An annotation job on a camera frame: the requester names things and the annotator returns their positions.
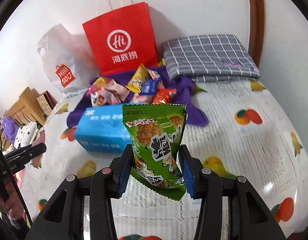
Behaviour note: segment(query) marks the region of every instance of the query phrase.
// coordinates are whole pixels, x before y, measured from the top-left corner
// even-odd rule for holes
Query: yellow pear print
[[[235,179],[236,176],[229,173],[225,168],[220,158],[216,156],[210,156],[202,163],[204,168],[208,168],[212,171],[214,171],[217,175],[229,178],[229,179]]]
[[[65,113],[65,112],[68,112],[68,103],[64,104],[58,111],[57,111],[57,114],[62,114],[62,113]]]
[[[265,89],[265,87],[263,87],[259,82],[252,80],[251,81],[251,89],[252,91],[263,91]]]
[[[294,147],[294,156],[296,157],[298,154],[301,153],[301,149],[303,149],[303,146],[298,142],[298,139],[296,138],[294,132],[291,132],[291,137],[292,137],[292,144]]]
[[[93,176],[95,172],[96,172],[96,163],[91,160],[87,160],[77,171],[76,176],[80,179],[88,176]]]

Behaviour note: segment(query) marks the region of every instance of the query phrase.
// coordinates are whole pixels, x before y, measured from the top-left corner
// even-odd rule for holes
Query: fruit-print bedsheet
[[[244,175],[256,188],[286,236],[308,218],[308,157],[290,120],[262,84],[255,81],[199,83],[207,92],[192,102],[208,116],[205,127],[187,125],[183,144],[204,167],[220,176]],[[28,166],[21,191],[32,217],[69,174],[80,177],[109,166],[115,154],[84,150],[66,126],[82,95],[63,98],[45,125],[47,151],[41,168]],[[129,178],[126,193],[113,199],[118,237],[155,235],[163,240],[193,239],[200,200],[186,193],[170,200]],[[84,236],[89,239],[89,199]],[[227,201],[223,200],[222,239],[227,239]]]

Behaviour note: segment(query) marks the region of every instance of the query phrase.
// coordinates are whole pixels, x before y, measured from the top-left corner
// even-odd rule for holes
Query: person's hand
[[[24,213],[24,208],[13,183],[10,181],[5,188],[9,194],[9,198],[5,202],[0,195],[0,210],[4,212],[7,208],[9,209],[8,215],[10,215],[14,220],[21,219]]]

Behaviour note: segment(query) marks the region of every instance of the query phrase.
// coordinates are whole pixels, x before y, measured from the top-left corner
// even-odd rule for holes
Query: snack wrapper
[[[169,104],[171,98],[176,94],[176,89],[163,88],[158,89],[156,95],[153,98],[154,105],[157,104]]]
[[[88,91],[86,92],[86,96],[90,96],[92,93],[95,93],[98,90],[103,89],[107,86],[107,84],[111,81],[110,78],[99,77],[94,81],[94,83],[90,86]]]
[[[131,135],[135,166],[131,175],[174,200],[185,193],[176,165],[187,113],[185,105],[123,105],[123,124]]]
[[[154,70],[148,70],[149,71],[149,73],[150,73],[150,76],[151,76],[151,78],[152,79],[159,79],[159,81],[158,81],[158,83],[157,83],[157,85],[156,85],[156,88],[157,89],[161,89],[161,88],[165,88],[164,87],[164,84],[163,84],[163,82],[162,82],[162,80],[161,80],[161,76],[156,72],[156,71],[154,71]]]
[[[115,97],[111,92],[107,91],[105,88],[99,89],[94,93],[91,93],[92,106],[102,106],[106,103],[110,105],[116,105],[121,103],[121,101]]]
[[[152,101],[153,96],[135,94],[130,103],[143,103],[149,105],[152,103]]]
[[[156,86],[158,82],[161,80],[161,78],[158,79],[148,79],[144,85],[142,86],[142,90],[140,92],[140,95],[149,95],[153,96],[156,93]]]
[[[115,95],[121,101],[125,101],[128,94],[130,93],[130,91],[126,87],[123,87],[122,85],[117,84],[114,79],[110,80],[107,83],[105,89],[107,91],[110,91],[113,95]]]
[[[132,76],[131,80],[126,85],[126,88],[136,94],[139,94],[145,81],[150,78],[151,76],[149,71],[144,67],[143,64],[141,64]]]
[[[164,58],[161,59],[161,61],[158,63],[158,66],[159,66],[159,67],[160,67],[160,66],[166,66],[166,64],[165,64],[165,59],[164,59]]]

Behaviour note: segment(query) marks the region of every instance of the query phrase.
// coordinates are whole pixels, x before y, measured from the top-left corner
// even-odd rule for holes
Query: gray plaid blanket
[[[252,58],[234,35],[203,35],[163,43],[170,79],[189,76],[196,82],[258,79]]]

